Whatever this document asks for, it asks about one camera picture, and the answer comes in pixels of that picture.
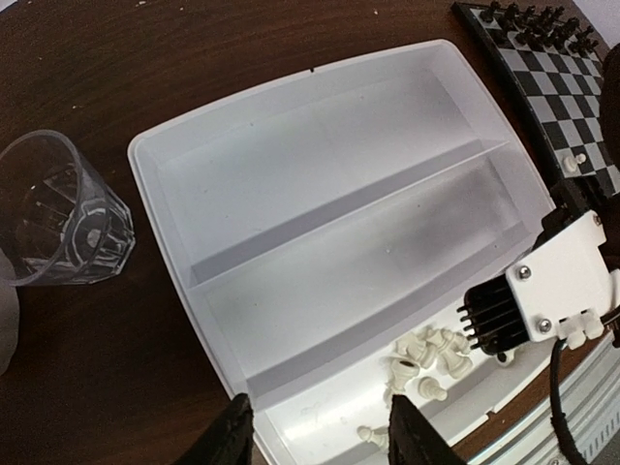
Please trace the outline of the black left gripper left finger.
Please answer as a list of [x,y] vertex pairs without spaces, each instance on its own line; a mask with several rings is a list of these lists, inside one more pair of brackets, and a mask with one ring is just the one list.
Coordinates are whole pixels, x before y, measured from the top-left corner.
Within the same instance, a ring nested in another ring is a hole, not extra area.
[[187,464],[250,464],[254,413],[246,393],[236,395],[186,451]]

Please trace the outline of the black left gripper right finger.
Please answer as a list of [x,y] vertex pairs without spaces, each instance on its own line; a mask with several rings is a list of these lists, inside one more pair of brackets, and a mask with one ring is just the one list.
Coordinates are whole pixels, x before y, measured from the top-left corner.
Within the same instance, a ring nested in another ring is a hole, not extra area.
[[405,395],[394,395],[388,425],[390,465],[466,465]]

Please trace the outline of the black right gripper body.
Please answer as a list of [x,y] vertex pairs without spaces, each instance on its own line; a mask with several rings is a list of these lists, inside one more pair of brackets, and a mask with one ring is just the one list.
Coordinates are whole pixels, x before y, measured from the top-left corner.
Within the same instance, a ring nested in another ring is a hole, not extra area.
[[[600,102],[600,123],[604,149],[614,167],[619,166],[619,46],[614,46],[603,63],[604,85]],[[594,211],[605,233],[605,242],[597,248],[607,269],[619,272],[619,196],[605,196],[599,181],[592,176],[571,178],[552,190],[562,201],[556,212],[542,220],[544,233],[550,239],[574,223],[589,210]]]

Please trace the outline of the black white chess board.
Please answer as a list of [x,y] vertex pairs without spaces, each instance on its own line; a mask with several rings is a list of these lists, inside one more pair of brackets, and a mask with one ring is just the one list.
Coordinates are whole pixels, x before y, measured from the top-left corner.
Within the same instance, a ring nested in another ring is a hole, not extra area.
[[[596,51],[582,57],[497,48],[473,15],[477,7],[490,2],[456,1],[451,9],[495,65],[529,131],[549,183],[592,176],[605,194],[618,194],[619,169],[606,154],[599,123],[602,60]],[[577,172],[568,172],[564,159],[579,153],[585,154],[587,161]]]

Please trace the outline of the white plastic compartment tray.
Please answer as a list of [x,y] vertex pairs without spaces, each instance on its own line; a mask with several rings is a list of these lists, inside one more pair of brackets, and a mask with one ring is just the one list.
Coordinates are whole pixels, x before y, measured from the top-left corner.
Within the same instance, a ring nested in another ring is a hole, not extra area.
[[395,343],[461,328],[467,290],[534,244],[552,200],[446,40],[276,79],[137,135],[170,278],[270,464],[384,464]]

